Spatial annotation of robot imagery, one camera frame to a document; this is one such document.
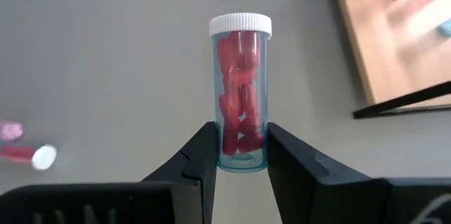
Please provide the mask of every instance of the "pill bottle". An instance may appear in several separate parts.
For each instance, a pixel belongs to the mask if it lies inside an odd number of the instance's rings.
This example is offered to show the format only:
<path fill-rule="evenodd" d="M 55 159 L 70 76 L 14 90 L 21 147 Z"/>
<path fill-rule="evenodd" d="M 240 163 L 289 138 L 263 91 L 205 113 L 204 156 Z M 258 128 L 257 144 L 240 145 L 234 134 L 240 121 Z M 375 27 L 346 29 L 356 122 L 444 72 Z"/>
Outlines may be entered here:
<path fill-rule="evenodd" d="M 213 42 L 218 167 L 234 173 L 265 169 L 267 41 L 271 19 L 231 13 L 210 20 Z"/>

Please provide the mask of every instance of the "gray floor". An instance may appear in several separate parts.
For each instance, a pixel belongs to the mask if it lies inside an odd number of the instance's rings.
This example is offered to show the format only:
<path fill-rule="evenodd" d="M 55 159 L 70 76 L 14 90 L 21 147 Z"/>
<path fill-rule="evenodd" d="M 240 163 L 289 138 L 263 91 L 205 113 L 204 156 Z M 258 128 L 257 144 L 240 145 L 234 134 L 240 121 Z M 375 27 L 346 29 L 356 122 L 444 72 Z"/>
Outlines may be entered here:
<path fill-rule="evenodd" d="M 372 176 L 450 176 L 451 113 L 352 120 L 362 106 L 328 0 L 0 0 L 0 114 L 59 147 L 37 173 L 0 162 L 0 192 L 137 181 L 214 119 L 208 21 L 273 19 L 270 120 Z M 218 172 L 214 223 L 280 223 L 266 171 Z"/>

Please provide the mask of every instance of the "wooden tray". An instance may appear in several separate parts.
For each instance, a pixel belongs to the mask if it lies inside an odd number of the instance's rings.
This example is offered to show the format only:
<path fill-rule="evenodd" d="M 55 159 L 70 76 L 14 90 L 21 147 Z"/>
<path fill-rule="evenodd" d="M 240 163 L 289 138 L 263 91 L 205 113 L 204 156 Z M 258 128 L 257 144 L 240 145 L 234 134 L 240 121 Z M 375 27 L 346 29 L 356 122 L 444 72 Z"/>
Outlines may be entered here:
<path fill-rule="evenodd" d="M 339 0 L 369 104 L 451 80 L 451 0 Z M 451 95 L 408 106 L 451 105 Z"/>

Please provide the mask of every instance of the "white lid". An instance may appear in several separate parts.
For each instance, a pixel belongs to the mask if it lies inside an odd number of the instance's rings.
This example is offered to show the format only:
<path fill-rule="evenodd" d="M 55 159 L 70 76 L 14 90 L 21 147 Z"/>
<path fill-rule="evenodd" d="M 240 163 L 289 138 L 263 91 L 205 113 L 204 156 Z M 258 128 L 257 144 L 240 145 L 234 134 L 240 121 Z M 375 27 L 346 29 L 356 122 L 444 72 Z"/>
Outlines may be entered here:
<path fill-rule="evenodd" d="M 56 158 L 56 147 L 45 144 L 36 150 L 33 158 L 31 159 L 31 164 L 35 170 L 46 170 L 50 168 Z"/>
<path fill-rule="evenodd" d="M 229 13 L 210 20 L 210 37 L 222 32 L 237 30 L 261 31 L 272 35 L 271 19 L 258 13 Z"/>

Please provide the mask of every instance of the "red object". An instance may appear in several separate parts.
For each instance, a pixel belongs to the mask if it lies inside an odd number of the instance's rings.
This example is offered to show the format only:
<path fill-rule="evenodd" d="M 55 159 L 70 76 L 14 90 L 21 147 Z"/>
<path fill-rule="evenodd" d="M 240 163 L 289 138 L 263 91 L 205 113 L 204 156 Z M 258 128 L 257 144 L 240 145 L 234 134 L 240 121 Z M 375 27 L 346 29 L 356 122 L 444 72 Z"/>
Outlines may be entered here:
<path fill-rule="evenodd" d="M 230 101 L 229 96 L 223 94 L 219 97 L 219 108 L 223 113 L 224 123 L 228 125 L 230 130 L 237 132 L 241 126 L 240 116 L 238 115 L 236 106 Z"/>
<path fill-rule="evenodd" d="M 253 82 L 240 87 L 240 98 L 246 115 L 260 116 L 257 90 Z"/>
<path fill-rule="evenodd" d="M 5 145 L 0 151 L 0 157 L 19 163 L 30 163 L 36 150 L 35 147 Z"/>
<path fill-rule="evenodd" d="M 233 44 L 229 39 L 223 38 L 218 41 L 218 57 L 224 76 L 227 77 L 237 69 L 238 53 L 233 51 Z"/>
<path fill-rule="evenodd" d="M 240 132 L 244 135 L 255 132 L 261 128 L 261 119 L 259 116 L 247 115 L 241 122 Z"/>
<path fill-rule="evenodd" d="M 228 77 L 224 77 L 223 84 L 224 86 L 228 86 L 228 88 L 230 89 L 252 82 L 252 80 L 254 80 L 256 77 L 256 69 L 237 70 L 229 74 Z"/>
<path fill-rule="evenodd" d="M 232 156 L 238 148 L 238 132 L 228 130 L 228 126 L 224 124 L 223 131 L 223 153 Z"/>
<path fill-rule="evenodd" d="M 241 98 L 240 98 L 240 88 L 228 85 L 228 82 L 225 77 L 223 77 L 223 85 L 224 85 L 224 92 L 225 95 L 228 96 L 228 99 L 230 101 L 230 105 L 235 108 L 235 110 L 238 113 L 238 116 L 241 116 L 244 113 L 244 106 L 242 104 Z"/>
<path fill-rule="evenodd" d="M 265 145 L 265 135 L 261 132 L 253 132 L 238 140 L 238 150 L 242 153 L 255 151 Z"/>
<path fill-rule="evenodd" d="M 229 34 L 234 51 L 238 53 L 237 66 L 240 69 L 256 68 L 260 65 L 260 33 L 255 31 L 234 31 Z"/>

